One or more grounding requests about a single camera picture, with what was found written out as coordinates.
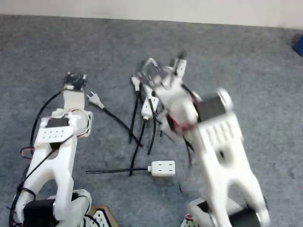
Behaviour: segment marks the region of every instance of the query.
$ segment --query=robotic arm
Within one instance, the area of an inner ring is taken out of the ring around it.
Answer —
[[[185,60],[178,61],[186,65]],[[201,227],[267,227],[268,210],[250,169],[230,96],[219,89],[201,99],[183,84],[184,68],[177,64],[171,69],[149,59],[137,77],[155,91],[166,108],[158,117],[161,129],[173,141],[184,137],[201,164],[205,200],[191,202],[190,212]],[[242,189],[247,208],[228,198],[233,183]]]
[[[16,204],[18,219],[24,227],[83,226],[83,216],[90,210],[91,197],[86,190],[73,191],[71,177],[78,137],[90,134],[92,112],[84,110],[86,75],[68,73],[64,80],[64,108],[41,119],[27,175],[45,160],[24,182],[24,188],[38,194],[51,179],[57,194],[47,200],[33,201],[22,191]]]

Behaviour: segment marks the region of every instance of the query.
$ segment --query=carpet floor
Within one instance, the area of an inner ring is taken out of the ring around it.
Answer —
[[[186,85],[200,95],[223,87],[233,99],[252,171],[268,201],[271,226],[301,226],[303,58],[291,48],[300,34],[253,26],[0,16],[0,225],[8,224],[6,206],[28,164],[19,157],[20,148],[29,145],[38,110],[62,88],[67,71],[86,73],[86,92],[98,93],[130,125],[135,97],[129,78],[138,64],[148,57],[168,64],[186,50]],[[55,99],[43,116],[62,105],[62,97]],[[94,112],[94,122],[91,135],[78,141],[74,189],[89,191],[94,205],[108,205],[122,227],[179,227],[186,205],[203,196],[197,160],[189,168],[185,145],[159,138],[159,132],[147,156],[150,122],[135,166],[175,160],[175,177],[154,178],[147,172],[86,175],[91,169],[129,167],[135,148],[112,118],[89,104],[87,110]],[[50,181],[38,197],[55,193]]]

